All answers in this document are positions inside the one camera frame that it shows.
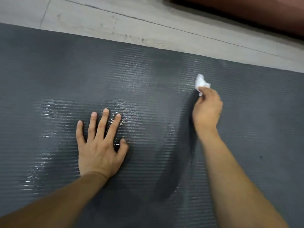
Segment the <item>gray mat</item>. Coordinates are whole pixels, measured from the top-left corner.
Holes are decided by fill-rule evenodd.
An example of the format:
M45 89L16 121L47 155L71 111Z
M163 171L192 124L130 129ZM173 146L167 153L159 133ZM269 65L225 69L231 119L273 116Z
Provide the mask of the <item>gray mat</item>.
M0 215L76 179L76 123L108 107L130 149L76 227L216 227L191 121L202 73L224 102L223 140L302 227L302 73L4 24L0 67Z

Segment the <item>brown sofa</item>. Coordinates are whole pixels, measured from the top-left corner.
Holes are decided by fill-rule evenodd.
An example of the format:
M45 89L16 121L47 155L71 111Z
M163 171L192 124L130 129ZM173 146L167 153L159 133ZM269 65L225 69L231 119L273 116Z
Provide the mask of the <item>brown sofa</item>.
M186 0L221 12L304 36L304 0Z

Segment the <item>person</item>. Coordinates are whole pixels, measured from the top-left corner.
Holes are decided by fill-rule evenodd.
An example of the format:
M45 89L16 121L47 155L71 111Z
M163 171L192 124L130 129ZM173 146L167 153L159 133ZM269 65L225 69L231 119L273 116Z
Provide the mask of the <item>person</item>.
M192 118L203 145L215 215L220 228L287 228L288 225L260 190L246 176L216 129L222 101L215 90L200 87L203 96L196 102ZM79 150L80 177L67 186L28 206L0 218L0 227L73 226L82 208L105 185L124 161L128 145L124 139L116 153L113 139L121 115L117 114L107 135L104 132L109 110L104 109L96 132L97 113L93 112L88 139L79 121L76 140Z

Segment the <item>yoga mat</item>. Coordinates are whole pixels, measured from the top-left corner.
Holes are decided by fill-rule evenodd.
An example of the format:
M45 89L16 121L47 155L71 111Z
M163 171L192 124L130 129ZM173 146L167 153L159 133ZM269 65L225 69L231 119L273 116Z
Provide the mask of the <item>yoga mat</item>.
M79 177L75 130L123 115L130 149L76 227L216 227L191 112L205 76L218 130L291 227L304 213L304 75L122 42L0 24L0 215Z

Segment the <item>hand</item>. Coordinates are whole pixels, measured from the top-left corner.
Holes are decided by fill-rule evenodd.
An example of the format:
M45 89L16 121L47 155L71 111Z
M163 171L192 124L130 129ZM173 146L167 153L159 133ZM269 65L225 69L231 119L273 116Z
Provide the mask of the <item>hand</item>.
M123 163L129 148L126 141L124 139L120 140L120 148L117 153L113 147L113 140L120 123L121 115L116 115L108 130L107 136L104 138L108 116L109 110L104 109L97 132L95 133L97 113L93 112L91 114L87 142L85 142L82 133L83 122L78 121L77 123L78 166L81 176L90 172L98 172L109 179L116 174Z
M192 112L196 131L216 131L216 125L222 112L223 102L218 93L210 88L199 87L203 96L199 97Z

